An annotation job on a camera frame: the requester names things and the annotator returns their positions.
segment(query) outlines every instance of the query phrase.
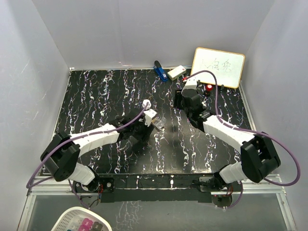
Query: red object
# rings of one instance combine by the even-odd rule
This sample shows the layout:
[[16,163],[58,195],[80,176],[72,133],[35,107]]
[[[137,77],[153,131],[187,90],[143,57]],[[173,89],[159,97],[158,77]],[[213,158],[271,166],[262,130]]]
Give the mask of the red object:
[[85,226],[81,225],[79,227],[78,231],[90,231],[90,229],[88,227],[85,227]]
[[205,87],[206,91],[211,91],[212,89],[213,89],[213,86],[210,85],[210,84],[207,84],[206,87]]
[[92,225],[93,225],[93,221],[91,221],[91,220],[88,219],[88,218],[85,218],[85,219],[83,220],[83,222],[82,222],[82,225],[83,225],[84,227],[90,229],[90,228],[92,227]]

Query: black tabletop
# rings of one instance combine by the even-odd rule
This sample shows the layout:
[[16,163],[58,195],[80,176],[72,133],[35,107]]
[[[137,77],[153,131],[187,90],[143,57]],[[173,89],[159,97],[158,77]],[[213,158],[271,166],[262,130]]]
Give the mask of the black tabletop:
[[[149,99],[158,116],[167,119],[163,131],[153,130],[146,144],[131,138],[84,154],[80,162],[97,173],[213,173],[240,160],[234,148],[203,133],[173,108],[180,80],[162,82],[154,70],[73,71],[67,86],[55,132],[80,133],[141,110]],[[205,85],[199,89],[200,94]],[[214,109],[215,90],[205,104]],[[222,117],[241,128],[250,128],[239,89],[219,90]]]

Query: wire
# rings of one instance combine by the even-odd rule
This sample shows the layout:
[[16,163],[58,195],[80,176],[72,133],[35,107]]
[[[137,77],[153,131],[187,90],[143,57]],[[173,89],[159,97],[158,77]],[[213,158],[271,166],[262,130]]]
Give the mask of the wire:
[[95,201],[92,202],[92,204],[89,206],[90,208],[92,207],[92,205],[94,205],[95,202],[97,202],[99,199],[96,199]]
[[[76,137],[73,137],[73,138],[70,138],[62,143],[60,143],[58,146],[56,146],[50,153],[48,153],[48,155],[46,155],[46,157],[41,161],[41,163],[38,165],[38,167],[35,169],[34,173],[32,174],[32,176],[30,177],[27,185],[26,185],[26,188],[27,189],[30,189],[46,180],[50,180],[52,179],[53,177],[47,177],[47,178],[44,178],[36,183],[32,183],[32,181],[34,180],[36,174],[40,171],[40,169],[43,167],[43,165],[45,164],[45,162],[49,159],[49,157],[51,157],[58,149],[60,149],[61,147],[63,147],[64,145],[66,145],[67,143],[70,143],[72,141],[75,141],[75,140],[78,140],[78,139],[81,139],[81,138],[84,138],[86,136],[92,136],[92,135],[97,135],[97,134],[103,134],[103,133],[110,133],[110,132],[114,132],[114,131],[119,131],[123,128],[126,128],[127,126],[131,125],[133,122],[135,122],[137,119],[139,119],[139,117],[143,114],[143,112],[146,110],[147,106],[148,106],[149,103],[147,103],[145,105],[145,107],[141,110],[141,112],[135,117],[133,118],[131,121],[129,121],[128,123],[126,123],[125,125],[123,126],[120,126],[118,128],[115,128],[115,129],[112,129],[112,130],[106,130],[106,131],[95,131],[95,132],[91,132],[89,134],[84,134],[84,135],[79,135],[79,136],[76,136]],[[74,190],[73,186],[72,186],[72,183],[70,180],[68,180],[69,182],[69,185],[71,186],[72,188],[72,192],[75,194],[75,196],[78,198],[78,200],[81,202],[81,204],[85,207],[85,208],[88,208],[88,206],[82,202],[82,200],[80,199],[80,197],[77,195],[76,191]]]
[[235,127],[225,123],[225,121],[221,119],[221,115],[219,115],[219,113],[218,113],[218,106],[217,106],[217,101],[218,101],[218,84],[217,84],[216,76],[214,75],[213,72],[208,71],[208,70],[198,71],[198,72],[196,72],[196,73],[186,77],[185,80],[187,80],[187,79],[189,79],[189,78],[191,78],[191,77],[193,77],[193,76],[195,76],[197,74],[200,74],[202,72],[210,73],[213,76],[214,80],[215,80],[215,86],[216,86],[216,92],[215,92],[215,112],[216,112],[216,117],[217,117],[217,119],[219,120],[220,123],[222,123],[226,127],[232,128],[232,129],[237,130],[237,131],[245,131],[245,132],[250,132],[250,133],[258,134],[258,135],[261,135],[261,136],[265,136],[265,137],[271,139],[272,141],[275,141],[277,144],[279,144],[284,150],[287,151],[287,153],[294,160],[295,165],[296,165],[296,169],[297,169],[297,175],[296,175],[296,178],[295,178],[294,181],[292,181],[290,183],[279,183],[279,182],[271,181],[269,179],[264,179],[264,180],[266,180],[269,183],[272,183],[272,184],[275,184],[275,185],[279,185],[279,186],[291,186],[291,185],[296,184],[299,181],[299,178],[300,178],[300,175],[301,175],[300,165],[299,165],[299,162],[298,162],[297,158],[295,157],[294,153],[288,147],[286,147],[282,142],[278,141],[276,138],[274,138],[274,137],[272,137],[272,136],[270,136],[270,135],[268,135],[266,133],[259,132],[259,131],[254,131],[254,130],[250,130],[250,129],[244,129],[244,128],[235,128]]
[[99,202],[101,202],[103,190],[104,190],[104,188],[103,188],[103,185],[101,184],[99,186],[99,189],[98,189],[98,200],[99,200]]
[[241,181],[240,181],[240,185],[241,185],[241,192],[240,192],[239,198],[237,198],[237,200],[234,202],[234,204],[230,205],[230,206],[227,207],[227,208],[232,208],[232,207],[236,206],[236,205],[239,203],[239,201],[241,200],[242,195],[243,195],[243,191],[244,191],[243,183],[242,183]]
[[229,196],[231,196],[233,193],[233,185],[231,185],[231,192],[229,193]]
[[229,193],[229,188],[228,188],[228,191],[227,191],[226,195],[224,195],[224,196],[228,196],[228,193]]
[[87,205],[82,201],[82,199],[78,196],[77,192],[75,191],[74,187],[72,186],[72,183],[71,183],[70,180],[68,180],[68,183],[69,183],[69,186],[71,186],[71,188],[72,188],[73,194],[75,194],[75,196],[78,198],[78,200],[80,201],[80,203],[82,204],[82,206],[84,206],[85,208],[87,208],[88,210],[90,210],[90,207],[91,207],[91,206],[90,206],[90,207],[87,206]]

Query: black base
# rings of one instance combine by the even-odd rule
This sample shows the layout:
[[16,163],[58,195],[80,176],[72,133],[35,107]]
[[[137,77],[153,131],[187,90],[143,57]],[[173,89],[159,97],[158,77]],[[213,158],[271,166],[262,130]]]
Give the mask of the black base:
[[[193,180],[200,177],[213,177],[213,174],[101,174],[100,183],[103,185],[101,202],[121,201],[198,201],[211,203],[211,188],[206,192],[199,191]],[[241,190],[236,182],[234,191]],[[87,193],[81,186],[74,187],[79,193]]]

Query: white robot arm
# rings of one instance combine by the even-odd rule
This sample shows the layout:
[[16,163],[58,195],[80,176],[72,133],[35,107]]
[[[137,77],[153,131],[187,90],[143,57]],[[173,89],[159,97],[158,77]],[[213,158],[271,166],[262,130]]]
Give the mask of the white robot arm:
[[[89,191],[96,190],[99,186],[99,176],[93,169],[78,163],[77,160],[90,150],[126,140],[130,136],[135,137],[139,141],[148,139],[154,129],[152,121],[156,117],[157,112],[150,109],[151,105],[148,100],[144,101],[143,107],[146,106],[146,103],[148,103],[148,106],[143,114],[135,122],[125,128],[122,127],[135,118],[138,113],[131,111],[128,116],[116,118],[100,128],[80,134],[68,135],[64,132],[56,134],[42,154],[41,161],[57,145],[68,139],[73,139],[47,159],[45,167],[56,181],[74,180],[80,182]],[[102,133],[108,130],[116,130],[116,128],[119,130]],[[96,132],[98,134],[89,136],[90,133]],[[74,138],[80,136],[83,138],[74,140]]]
[[[183,89],[176,90],[174,107],[184,110],[190,123],[203,132],[226,142],[241,154],[241,162],[224,166],[207,184],[223,188],[234,181],[250,179],[259,183],[281,164],[272,141],[264,136],[237,131],[223,125],[215,112],[203,108],[196,91],[195,77],[187,80]],[[236,128],[223,120],[223,123]]]

